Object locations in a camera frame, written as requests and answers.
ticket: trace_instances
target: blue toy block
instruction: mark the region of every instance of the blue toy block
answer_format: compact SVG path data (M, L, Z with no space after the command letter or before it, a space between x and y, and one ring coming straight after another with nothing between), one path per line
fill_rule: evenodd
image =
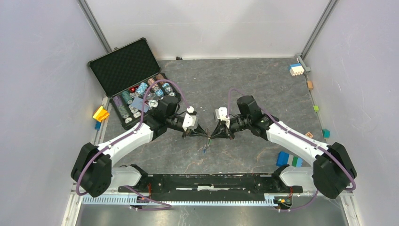
M293 67L298 67L298 66L302 66L302 64L293 64L293 65L290 65L288 69L291 70L291 68L293 68Z
M324 138L330 138L330 131L328 129L322 129L323 132L323 137Z
M280 152L277 157L276 166L289 164L295 167L301 167L303 160L286 152Z
M100 130L101 128L101 122L97 121L96 126L94 127L96 130Z

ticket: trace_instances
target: small cube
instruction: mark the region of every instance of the small cube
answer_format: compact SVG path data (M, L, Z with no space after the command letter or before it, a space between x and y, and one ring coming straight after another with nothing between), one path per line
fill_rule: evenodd
M312 83L312 81L308 81L307 84L308 84L308 89L309 89L309 91L312 90L312 89L313 89L313 83Z
M322 129L323 132L323 137L324 138L330 138L330 131L328 129Z
M94 127L96 130L100 130L101 128L101 122L96 121L96 126Z
M305 136L307 136L307 137L309 137L309 138L313 138L313 134L311 134L310 132L307 132L307 133L305 134Z
M294 64L289 66L289 72L292 76L301 75L305 72L301 64Z

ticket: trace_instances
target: stack of poker chips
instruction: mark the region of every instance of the stack of poker chips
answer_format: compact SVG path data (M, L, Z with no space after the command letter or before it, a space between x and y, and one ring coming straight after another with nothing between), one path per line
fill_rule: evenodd
M122 115L124 119L127 119L129 117L129 112L126 110L125 106L122 104L122 100L119 96L116 96L113 98L113 101L119 111L119 113Z
M165 79L162 76L162 74L158 74L156 78L157 78L157 80ZM166 94L168 94L169 96L173 96L173 97L176 96L176 93L173 91L173 88L172 88L172 86L169 83L164 82L164 81L160 81L160 84L162 85L162 87L165 90Z
M138 117L140 117L140 116L141 116L141 112L140 112L140 111L134 113L134 115L133 115L133 117L135 117L136 119L137 119Z
M130 96L129 91L127 91L127 90L122 92L122 98L128 105L133 102L133 99Z
M172 86L170 86L170 84L167 83L167 82L163 83L163 84L162 84L162 87L163 87L163 89L165 90L165 92L166 92L167 94L173 92Z
M147 82L148 82L148 85L152 85L155 82L155 80L154 79L149 79ZM157 91L159 89L160 89L160 87L158 86L157 83L152 87L152 90L154 90L154 91Z
M158 106L158 101L156 101L156 100L149 100L149 101L148 101L148 105L149 105L151 108L155 108L155 107Z
M165 94L162 92L161 89L155 91L155 93L159 96L159 97L163 97Z
M148 87L147 83L142 82L140 86L137 88L136 93L139 94L140 96L144 96L147 87Z
M133 114L138 112L138 109L133 107L132 105L129 105L129 109L130 109L130 112L133 113Z

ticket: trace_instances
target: white panel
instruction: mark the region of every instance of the white panel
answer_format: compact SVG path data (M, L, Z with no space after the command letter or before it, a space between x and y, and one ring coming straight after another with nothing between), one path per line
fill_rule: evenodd
M158 59L292 57L328 0L87 0L112 48L146 37Z
M61 225L80 148L104 91L105 54L78 3L1 1L0 225Z
M367 226L398 225L398 8L397 0L339 1L305 61L329 143L342 143L357 170Z

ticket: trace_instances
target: gray marble floor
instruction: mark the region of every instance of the gray marble floor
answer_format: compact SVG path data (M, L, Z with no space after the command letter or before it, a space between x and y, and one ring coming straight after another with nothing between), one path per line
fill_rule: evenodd
M301 133L311 132L315 139L322 140L306 80L303 76L293 77L288 71L288 66L294 63L296 61L291 58L216 59L160 61L160 66L197 110L203 128L214 130L214 110L227 106L228 90L238 88L253 95L259 105L288 126ZM232 114L239 113L238 97L238 93L233 93ZM104 141L123 132L112 110ZM181 135L170 129L151 143L133 150L116 166L137 164L149 173L273 172L277 168L278 153L289 152L243 131L236 133L234 140L212 140L204 154L205 138L182 139Z

